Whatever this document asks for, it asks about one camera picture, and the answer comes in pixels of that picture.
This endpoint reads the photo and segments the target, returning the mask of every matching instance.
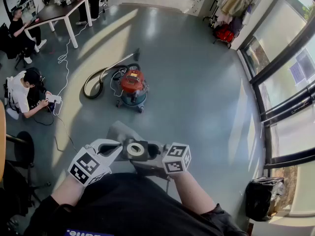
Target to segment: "white shirt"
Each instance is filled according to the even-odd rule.
[[[21,79],[24,78],[26,71],[20,72],[17,76],[13,79],[13,100],[15,106],[21,110],[22,113],[26,113],[30,110],[29,103],[28,103],[28,94],[29,88],[23,86]]]

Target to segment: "white device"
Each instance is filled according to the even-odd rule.
[[[162,159],[164,170],[167,174],[177,174],[187,171],[191,161],[189,145],[172,143]]]
[[[56,103],[60,104],[61,102],[61,97],[58,95],[46,94],[46,99],[48,100],[48,102],[52,102],[52,103],[56,101]]]
[[[102,147],[111,150],[109,156],[98,154]],[[80,149],[72,160],[68,172],[83,186],[88,186],[111,172],[109,166],[122,150],[123,146],[119,142],[109,139],[97,139],[85,148]]]

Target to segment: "red bag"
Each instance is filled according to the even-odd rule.
[[[216,38],[230,43],[233,40],[234,33],[230,31],[227,24],[219,26],[215,29],[214,35]]]

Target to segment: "tape roll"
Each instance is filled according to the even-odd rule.
[[[127,146],[127,152],[132,156],[141,156],[144,153],[144,147],[138,143],[131,143]]]

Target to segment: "glass window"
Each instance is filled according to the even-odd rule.
[[[284,177],[286,190],[279,211],[305,216],[315,213],[315,161],[273,169],[272,176]]]
[[[244,48],[245,58],[254,76],[303,29],[314,4],[313,0],[278,0]]]
[[[315,147],[315,107],[297,112],[271,126],[272,157],[294,154]]]
[[[259,85],[268,110],[315,80],[315,35],[285,65]]]

